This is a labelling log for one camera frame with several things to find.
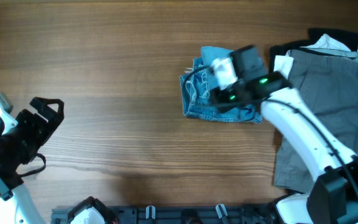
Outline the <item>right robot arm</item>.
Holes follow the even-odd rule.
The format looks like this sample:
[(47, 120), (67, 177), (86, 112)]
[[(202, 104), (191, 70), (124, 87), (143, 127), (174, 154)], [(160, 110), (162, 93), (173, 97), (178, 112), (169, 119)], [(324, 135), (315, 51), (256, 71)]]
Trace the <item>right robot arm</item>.
[(211, 62), (211, 104), (227, 111), (260, 105), (298, 153), (313, 179), (305, 194), (275, 204), (283, 223), (358, 223), (358, 155), (343, 145), (312, 113), (290, 83), (294, 60), (278, 56), (275, 70), (262, 70), (257, 49), (250, 45)]

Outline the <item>light blue denim jeans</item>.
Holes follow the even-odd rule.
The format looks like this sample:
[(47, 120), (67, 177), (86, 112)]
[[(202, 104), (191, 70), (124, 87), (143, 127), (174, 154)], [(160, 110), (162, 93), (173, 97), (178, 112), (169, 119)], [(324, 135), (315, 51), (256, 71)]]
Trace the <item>light blue denim jeans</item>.
[(254, 105), (233, 108), (220, 113), (216, 108), (209, 107), (209, 93), (213, 82), (208, 81), (210, 75), (206, 68), (217, 58), (227, 57), (231, 51), (220, 47), (203, 46), (201, 55), (193, 59), (192, 67), (180, 77), (183, 114), (188, 118), (223, 123), (253, 122), (261, 123), (262, 116)]

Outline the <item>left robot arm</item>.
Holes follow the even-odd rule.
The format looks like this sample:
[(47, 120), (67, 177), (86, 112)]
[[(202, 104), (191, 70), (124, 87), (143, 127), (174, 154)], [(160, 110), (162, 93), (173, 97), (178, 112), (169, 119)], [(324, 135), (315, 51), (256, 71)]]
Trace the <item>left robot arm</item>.
[(0, 223), (43, 223), (24, 177), (46, 167), (20, 174), (17, 168), (36, 157), (46, 158), (39, 149), (64, 119), (64, 103), (59, 99), (35, 97), (30, 102), (36, 113), (22, 110), (15, 118), (9, 103), (0, 97)]

